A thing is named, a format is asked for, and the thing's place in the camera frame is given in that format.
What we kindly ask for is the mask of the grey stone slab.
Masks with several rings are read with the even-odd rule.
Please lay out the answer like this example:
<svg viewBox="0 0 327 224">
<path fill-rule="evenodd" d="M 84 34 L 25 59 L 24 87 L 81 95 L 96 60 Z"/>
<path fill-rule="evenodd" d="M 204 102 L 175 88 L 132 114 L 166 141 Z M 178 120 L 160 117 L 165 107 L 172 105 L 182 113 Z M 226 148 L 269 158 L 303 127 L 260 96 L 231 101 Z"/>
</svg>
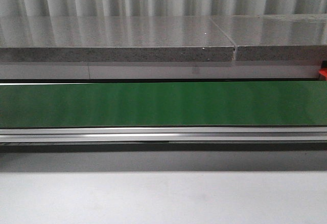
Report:
<svg viewBox="0 0 327 224">
<path fill-rule="evenodd" d="M 326 60 L 326 14 L 213 16 L 235 45 L 236 62 Z"/>
<path fill-rule="evenodd" d="M 207 16 L 8 16 L 2 62 L 230 62 L 234 46 Z"/>
</svg>

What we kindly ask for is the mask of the aluminium conveyor side rail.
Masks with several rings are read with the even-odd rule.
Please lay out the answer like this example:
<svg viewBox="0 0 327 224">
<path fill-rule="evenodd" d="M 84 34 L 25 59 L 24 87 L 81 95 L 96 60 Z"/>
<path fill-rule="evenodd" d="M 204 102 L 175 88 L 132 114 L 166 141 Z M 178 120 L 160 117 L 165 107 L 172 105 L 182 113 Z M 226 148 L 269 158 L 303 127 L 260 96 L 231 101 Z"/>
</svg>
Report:
<svg viewBox="0 0 327 224">
<path fill-rule="evenodd" d="M 325 150 L 326 126 L 1 129 L 2 152 Z"/>
</svg>

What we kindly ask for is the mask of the grey stone slab left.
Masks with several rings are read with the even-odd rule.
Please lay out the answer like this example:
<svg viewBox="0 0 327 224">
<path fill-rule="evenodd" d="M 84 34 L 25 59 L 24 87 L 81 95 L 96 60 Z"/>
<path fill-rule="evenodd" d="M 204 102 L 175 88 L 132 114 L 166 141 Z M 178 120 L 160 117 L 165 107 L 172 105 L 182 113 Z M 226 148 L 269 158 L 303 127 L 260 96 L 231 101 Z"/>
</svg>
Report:
<svg viewBox="0 0 327 224">
<path fill-rule="evenodd" d="M 230 62 L 234 46 L 207 16 L 8 16 L 2 62 Z"/>
</svg>

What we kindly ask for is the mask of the red plastic tray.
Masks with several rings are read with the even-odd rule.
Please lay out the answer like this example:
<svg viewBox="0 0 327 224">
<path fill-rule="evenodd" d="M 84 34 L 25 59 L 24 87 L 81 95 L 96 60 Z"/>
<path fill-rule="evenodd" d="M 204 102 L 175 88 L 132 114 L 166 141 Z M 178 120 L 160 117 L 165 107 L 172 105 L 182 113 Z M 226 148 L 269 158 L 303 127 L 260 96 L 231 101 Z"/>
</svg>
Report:
<svg viewBox="0 0 327 224">
<path fill-rule="evenodd" d="M 321 68 L 319 71 L 319 81 L 327 81 L 327 68 Z"/>
</svg>

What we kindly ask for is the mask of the green conveyor belt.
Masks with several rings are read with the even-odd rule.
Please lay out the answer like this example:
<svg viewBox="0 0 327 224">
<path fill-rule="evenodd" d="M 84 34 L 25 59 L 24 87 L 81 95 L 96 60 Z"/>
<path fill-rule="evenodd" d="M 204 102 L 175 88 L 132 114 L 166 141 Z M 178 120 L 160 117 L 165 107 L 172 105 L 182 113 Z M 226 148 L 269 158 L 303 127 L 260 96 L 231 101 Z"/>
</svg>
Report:
<svg viewBox="0 0 327 224">
<path fill-rule="evenodd" d="M 324 81 L 1 86 L 1 127 L 326 125 Z"/>
</svg>

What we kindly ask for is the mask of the grey stone slab right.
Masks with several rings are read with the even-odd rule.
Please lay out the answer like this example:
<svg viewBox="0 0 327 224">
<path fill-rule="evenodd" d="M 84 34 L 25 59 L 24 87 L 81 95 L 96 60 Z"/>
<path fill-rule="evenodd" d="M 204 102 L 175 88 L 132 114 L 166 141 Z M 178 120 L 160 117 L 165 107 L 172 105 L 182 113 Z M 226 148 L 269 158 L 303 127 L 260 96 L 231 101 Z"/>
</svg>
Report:
<svg viewBox="0 0 327 224">
<path fill-rule="evenodd" d="M 326 60 L 326 14 L 213 16 L 235 45 L 236 62 Z"/>
</svg>

